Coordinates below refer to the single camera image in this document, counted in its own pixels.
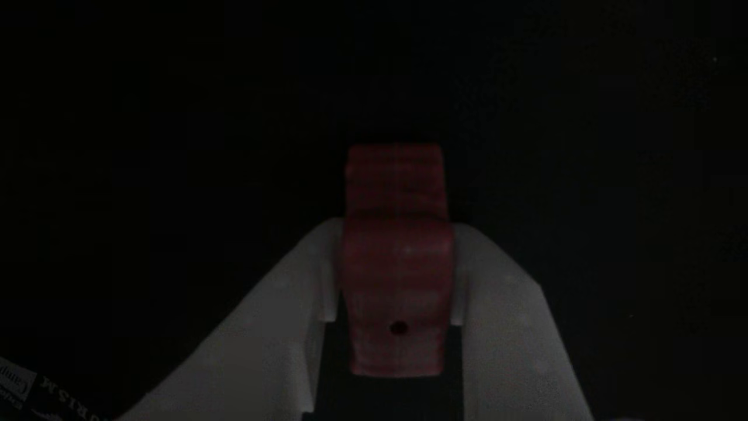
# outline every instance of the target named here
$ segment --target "plastic part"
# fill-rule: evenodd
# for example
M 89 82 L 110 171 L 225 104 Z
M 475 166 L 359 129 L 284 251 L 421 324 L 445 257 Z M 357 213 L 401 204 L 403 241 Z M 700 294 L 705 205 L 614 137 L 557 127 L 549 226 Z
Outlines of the plastic part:
M 120 421 L 299 421 L 314 410 L 343 221 L 315 228 Z
M 312 411 L 342 230 L 341 219 L 315 228 L 119 421 L 300 421 Z M 454 232 L 465 420 L 592 420 L 538 284 L 476 229 Z
M 475 228 L 455 236 L 465 420 L 592 420 L 540 286 Z
M 346 168 L 341 287 L 351 371 L 438 375 L 454 271 L 437 145 L 359 145 Z

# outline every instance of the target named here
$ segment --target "white plastic holder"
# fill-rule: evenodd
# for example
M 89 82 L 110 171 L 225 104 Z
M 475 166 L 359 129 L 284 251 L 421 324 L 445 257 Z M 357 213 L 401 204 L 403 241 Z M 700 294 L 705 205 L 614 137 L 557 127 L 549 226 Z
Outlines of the white plastic holder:
M 539 285 L 476 229 L 454 229 L 451 320 L 462 326 L 465 420 L 591 420 Z M 118 421 L 299 421 L 313 412 L 342 231 L 342 219 L 312 230 Z

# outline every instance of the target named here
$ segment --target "label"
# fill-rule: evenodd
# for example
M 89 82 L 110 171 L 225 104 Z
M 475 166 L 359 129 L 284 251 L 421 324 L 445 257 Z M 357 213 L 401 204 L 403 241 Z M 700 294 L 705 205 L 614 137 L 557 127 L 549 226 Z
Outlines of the label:
M 14 394 L 21 402 L 28 398 L 36 378 L 37 373 L 0 357 L 0 386 Z

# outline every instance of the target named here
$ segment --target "red object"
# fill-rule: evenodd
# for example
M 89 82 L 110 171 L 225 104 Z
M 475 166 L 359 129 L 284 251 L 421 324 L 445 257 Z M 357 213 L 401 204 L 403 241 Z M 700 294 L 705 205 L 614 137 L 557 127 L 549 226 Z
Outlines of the red object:
M 351 371 L 438 375 L 450 320 L 454 234 L 437 145 L 359 145 L 346 167 L 341 286 Z

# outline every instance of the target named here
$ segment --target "dark background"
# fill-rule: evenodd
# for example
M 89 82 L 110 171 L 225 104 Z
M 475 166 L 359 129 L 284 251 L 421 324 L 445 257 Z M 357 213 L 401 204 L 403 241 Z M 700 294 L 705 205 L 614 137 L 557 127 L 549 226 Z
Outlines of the dark background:
M 595 418 L 731 417 L 737 11 L 371 3 L 3 4 L 0 355 L 120 414 L 343 214 L 350 145 L 437 142 L 453 219 L 540 282 Z M 441 378 L 382 381 L 347 373 L 344 321 L 305 420 L 462 419 L 459 330 Z

